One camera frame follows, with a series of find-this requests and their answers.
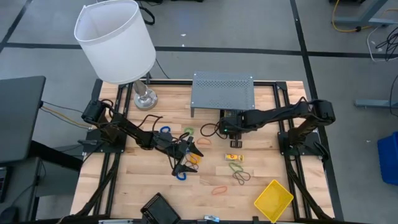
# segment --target yellow object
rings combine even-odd
[[[293,195],[278,183],[278,181],[272,180],[256,199],[254,206],[272,223],[275,223],[292,200]]]
[[[243,162],[243,155],[235,155],[235,154],[225,154],[226,161],[239,161]]]
[[[191,153],[191,154],[190,154],[189,161],[190,161],[192,164],[199,164],[200,161],[201,161],[201,157],[198,156],[198,155],[196,155],[196,154]]]
[[[87,128],[91,127],[90,125],[87,125],[87,124],[77,123],[76,121],[74,121],[74,120],[68,118],[67,116],[65,116],[65,115],[63,115],[63,114],[61,114],[61,113],[59,113],[58,111],[51,110],[50,108],[45,107],[45,106],[42,106],[42,107],[43,107],[44,109],[48,110],[48,111],[51,111],[51,112],[53,112],[53,113],[55,113],[55,114],[57,114],[57,115],[59,115],[59,116],[65,118],[65,119],[67,119],[68,121],[72,122],[73,124],[80,125],[80,126],[87,127]]]

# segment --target desk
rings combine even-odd
[[[32,140],[44,83],[43,76],[0,80],[0,163],[39,157],[79,171],[81,160]]]
[[[44,176],[44,173],[40,173],[40,159],[30,158],[14,162],[10,167],[12,168],[12,174],[6,198],[3,203],[0,203],[0,213],[10,207],[18,195],[21,195],[14,203],[14,206],[18,208],[19,221],[35,220],[38,202],[35,197],[39,180],[38,176]]]
[[[301,96],[305,96],[302,82],[286,82],[286,84],[290,102],[295,103]],[[195,117],[190,117],[190,85],[149,85],[149,87],[157,93],[159,102],[150,111],[139,111],[134,103],[130,103],[127,118],[134,124],[139,124],[147,114],[163,116],[157,123],[156,130],[170,126],[173,136],[179,136],[184,128],[192,127],[195,129],[194,140],[197,141],[202,138],[200,127],[203,124],[216,123],[219,120],[218,110],[197,109]],[[118,86],[103,83],[99,98],[114,101],[117,90]],[[271,87],[255,86],[254,94],[257,109],[275,108],[274,92]],[[124,105],[124,99],[125,96],[122,96],[121,105]],[[153,121],[150,119],[142,128],[150,130]],[[302,121],[295,119],[295,126]],[[210,133],[212,130],[212,127],[208,127],[203,132]],[[156,150],[142,150],[133,138],[128,138],[119,165],[111,218],[141,218],[140,208],[154,194],[160,192],[184,220],[203,219],[204,215],[216,215],[221,220],[252,220],[253,216],[267,220],[254,207],[255,199],[273,179],[289,189],[285,161],[279,152],[276,135],[278,131],[278,123],[271,123],[258,131],[243,134],[242,149],[231,149],[229,140],[220,139],[216,135],[208,138],[211,144],[196,143],[204,158],[199,163],[198,173],[188,173],[185,181],[177,180],[170,175],[172,170],[167,156]],[[224,160],[226,153],[245,156],[241,165],[252,177],[244,186],[240,186],[232,178],[232,171],[228,167],[228,162]],[[97,188],[103,157],[103,154],[95,153],[83,164],[71,213],[79,211]],[[324,212],[334,217],[321,160],[315,156],[301,158],[308,191]],[[211,191],[221,185],[228,186],[228,191],[212,196]],[[302,197],[298,190],[296,192],[300,216],[304,217]],[[106,195],[107,191],[101,202],[100,213],[104,212]],[[291,206],[286,209],[280,220],[294,220]]]

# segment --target gray floor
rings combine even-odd
[[[341,5],[338,16],[355,16],[363,5]],[[95,0],[34,0],[8,42],[34,44],[76,44],[73,28],[84,4]],[[339,33],[330,24],[333,5],[327,0],[296,0],[308,51],[366,53],[366,36]],[[25,0],[0,0],[0,39],[2,39]],[[397,8],[390,0],[378,12]],[[170,2],[148,8],[157,23],[148,27],[156,46],[225,47],[242,49],[300,50],[289,0],[205,0]],[[386,17],[398,19],[396,12]],[[384,41],[396,26],[379,29],[371,40]],[[157,58],[171,78],[191,78],[194,71],[245,72],[258,80],[302,80],[309,96],[309,86],[301,56],[158,52]],[[377,140],[391,134],[398,125],[388,110],[358,109],[353,101],[360,98],[388,99],[397,63],[373,63],[367,58],[310,57],[319,98],[330,100],[337,120],[326,128],[331,157],[345,220],[366,223],[396,223],[398,187],[381,180]],[[151,71],[163,78],[159,67]],[[0,78],[45,75],[44,100],[83,110],[90,99],[96,78],[81,50],[19,49],[6,47],[0,54]],[[79,114],[63,111],[75,119]],[[75,144],[85,137],[77,129],[39,113],[34,139],[51,147]],[[70,152],[81,154],[81,149]],[[77,174],[46,164],[48,181],[39,192],[38,218],[55,218],[69,213]],[[65,174],[55,190],[51,178]]]

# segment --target yellow cable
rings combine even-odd
[[[333,24],[333,27],[335,28],[335,30],[337,30],[337,31],[339,31],[339,32],[357,32],[356,29],[341,30],[341,29],[337,28],[337,26],[336,26],[336,24],[335,24],[335,12],[336,12],[337,5],[338,5],[339,2],[340,2],[340,0],[337,0],[337,1],[336,1],[335,8],[333,9],[333,13],[332,13],[332,15],[331,15],[331,23]],[[367,29],[367,28],[370,28],[370,27],[371,27],[371,26],[366,26],[366,27],[362,27],[361,29]]]
[[[335,30],[337,30],[337,31],[339,31],[339,32],[356,32],[356,29],[341,30],[341,29],[337,28],[337,26],[336,26],[336,24],[335,24],[335,12],[336,12],[337,5],[338,5],[339,2],[340,2],[340,0],[337,0],[337,1],[336,1],[335,8],[333,9],[333,13],[332,13],[332,15],[331,15],[331,23],[333,24],[333,27],[335,28]],[[389,12],[389,11],[398,11],[398,8],[386,9],[386,10],[383,12],[383,14],[381,14],[381,17],[384,16],[384,14],[385,14],[386,12]],[[370,27],[372,27],[372,26],[362,27],[361,29],[367,29],[367,28],[370,28]]]
[[[45,106],[42,106],[42,107],[43,107],[44,109],[48,110],[48,111],[51,111],[51,112],[53,112],[53,113],[55,113],[55,114],[57,114],[57,115],[59,115],[59,116],[65,118],[65,119],[67,119],[68,121],[72,122],[73,124],[77,124],[77,125],[84,126],[84,127],[87,127],[87,128],[91,127],[91,126],[89,126],[89,125],[87,125],[87,124],[77,123],[76,121],[74,121],[74,120],[68,118],[68,117],[65,116],[64,114],[59,113],[58,111],[51,110],[50,108],[45,107]]]

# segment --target black floor stripe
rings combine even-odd
[[[296,26],[298,42],[300,44],[301,53],[304,62],[305,74],[307,75],[308,86],[310,88],[310,94],[312,99],[318,99],[317,88],[315,87],[315,81],[313,79],[310,59],[308,57],[307,47],[305,46],[304,34],[300,23],[299,11],[297,10],[297,5],[295,0],[290,0],[290,5],[292,6],[293,18]]]
[[[296,31],[297,31],[298,42],[300,43],[305,74],[307,75],[308,86],[310,88],[310,94],[311,94],[312,99],[317,99],[318,93],[317,93],[317,89],[315,87],[315,80],[314,80],[313,74],[312,74],[309,54],[307,52],[307,47],[305,46],[305,40],[304,40],[304,34],[303,34],[301,22],[300,22],[299,10],[297,9],[295,0],[290,0],[290,5],[292,6],[292,12],[293,12],[294,22],[295,22],[295,26],[296,26]],[[321,126],[320,128],[318,128],[318,131],[319,131],[321,143],[327,149],[329,149],[328,138],[326,135],[325,127]],[[336,217],[336,219],[342,221],[342,220],[344,220],[343,210],[341,209],[341,202],[340,202],[340,197],[338,195],[336,177],[335,177],[335,172],[333,169],[333,164],[331,162],[331,158],[329,160],[327,160],[326,162],[324,162],[323,166],[326,169],[326,178],[327,178],[327,182],[328,182],[328,186],[329,186],[330,198],[331,198],[331,202],[332,202],[332,206],[333,206],[333,211],[335,213],[335,217]]]
[[[4,47],[23,48],[23,49],[81,49],[78,44],[26,44],[26,43],[6,43]]]
[[[29,7],[29,5],[32,3],[32,0],[27,0],[24,4],[24,7],[22,7],[22,9],[19,11],[17,17],[15,18],[14,22],[11,24],[10,28],[8,28],[7,34],[4,36],[4,38],[2,39],[1,43],[0,43],[0,53],[2,52],[2,50],[5,48],[5,44],[8,42],[8,40],[10,39],[12,33],[15,31],[15,29],[18,26],[18,23],[21,21],[22,16],[24,16],[27,8]]]
[[[81,49],[78,44],[29,44],[29,43],[5,43],[4,47],[23,49]],[[158,52],[204,52],[204,53],[234,53],[234,54],[269,54],[269,55],[293,55],[301,56],[298,50],[272,50],[272,49],[242,49],[223,47],[155,47]],[[368,53],[346,52],[312,52],[309,57],[342,57],[342,58],[371,58]],[[384,54],[373,54],[374,58],[384,58]]]

